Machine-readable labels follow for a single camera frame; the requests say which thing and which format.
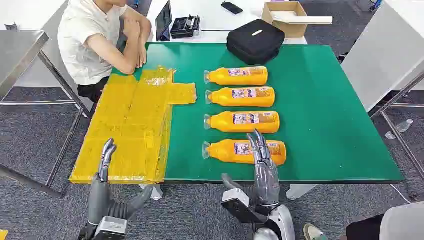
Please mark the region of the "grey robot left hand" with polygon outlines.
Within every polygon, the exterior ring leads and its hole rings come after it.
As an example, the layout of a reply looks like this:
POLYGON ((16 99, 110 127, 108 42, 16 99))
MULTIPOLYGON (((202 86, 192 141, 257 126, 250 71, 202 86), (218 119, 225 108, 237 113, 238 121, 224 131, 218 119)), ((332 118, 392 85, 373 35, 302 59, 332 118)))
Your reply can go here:
POLYGON ((148 184, 142 193, 127 203, 112 200, 109 193, 109 167, 116 149, 114 139, 109 138, 102 147, 98 171, 93 176, 88 198, 88 222, 93 226, 99 225, 106 216, 129 220, 151 198, 155 187, 148 184))

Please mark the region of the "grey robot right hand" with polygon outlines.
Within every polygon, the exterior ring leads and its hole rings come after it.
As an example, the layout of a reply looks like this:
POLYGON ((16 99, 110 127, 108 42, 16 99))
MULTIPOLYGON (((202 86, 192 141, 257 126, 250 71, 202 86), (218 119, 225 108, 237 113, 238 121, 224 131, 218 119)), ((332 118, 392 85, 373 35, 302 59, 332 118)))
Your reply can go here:
POLYGON ((254 135, 248 133, 254 159, 254 181, 258 204, 265 207, 278 206, 280 204, 280 183, 278 168, 272 160, 271 152, 266 139, 257 130, 254 135))

